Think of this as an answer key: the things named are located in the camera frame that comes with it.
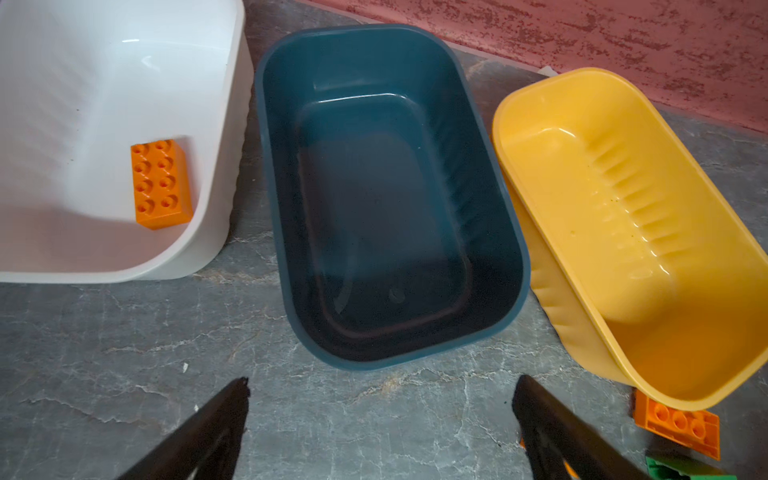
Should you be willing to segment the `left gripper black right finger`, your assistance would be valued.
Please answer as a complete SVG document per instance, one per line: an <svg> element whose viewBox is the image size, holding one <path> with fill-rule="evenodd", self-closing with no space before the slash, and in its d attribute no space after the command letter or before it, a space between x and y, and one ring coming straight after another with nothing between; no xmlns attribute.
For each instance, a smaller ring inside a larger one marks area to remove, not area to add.
<svg viewBox="0 0 768 480"><path fill-rule="evenodd" d="M522 375L511 404L536 479L646 479L588 424L539 384Z"/></svg>

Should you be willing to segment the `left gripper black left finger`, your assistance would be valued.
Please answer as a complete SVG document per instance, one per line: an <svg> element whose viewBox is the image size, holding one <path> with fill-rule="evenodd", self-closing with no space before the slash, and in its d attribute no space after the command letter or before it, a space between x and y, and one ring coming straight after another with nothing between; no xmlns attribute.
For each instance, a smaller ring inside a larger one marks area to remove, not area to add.
<svg viewBox="0 0 768 480"><path fill-rule="evenodd" d="M231 479L249 411L248 379L226 385L122 479Z"/></svg>

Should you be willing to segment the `green lego brick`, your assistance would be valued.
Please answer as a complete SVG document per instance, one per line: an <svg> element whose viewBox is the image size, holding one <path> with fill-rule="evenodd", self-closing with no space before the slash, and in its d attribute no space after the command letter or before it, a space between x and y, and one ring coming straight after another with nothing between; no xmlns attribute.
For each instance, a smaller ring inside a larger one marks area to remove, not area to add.
<svg viewBox="0 0 768 480"><path fill-rule="evenodd" d="M678 455L649 453L645 456L648 475L660 480L737 480L738 477L699 460Z"/></svg>

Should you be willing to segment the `orange lego brick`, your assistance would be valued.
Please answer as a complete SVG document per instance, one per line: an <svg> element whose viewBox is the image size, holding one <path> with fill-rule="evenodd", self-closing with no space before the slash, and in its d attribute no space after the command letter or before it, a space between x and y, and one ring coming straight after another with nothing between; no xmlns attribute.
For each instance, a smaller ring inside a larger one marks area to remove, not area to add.
<svg viewBox="0 0 768 480"><path fill-rule="evenodd" d="M136 222L150 230L188 223L192 207L186 157L173 139L130 147Z"/></svg>
<svg viewBox="0 0 768 480"><path fill-rule="evenodd" d="M635 424L658 436L719 461L720 418L706 410L681 411L634 390Z"/></svg>

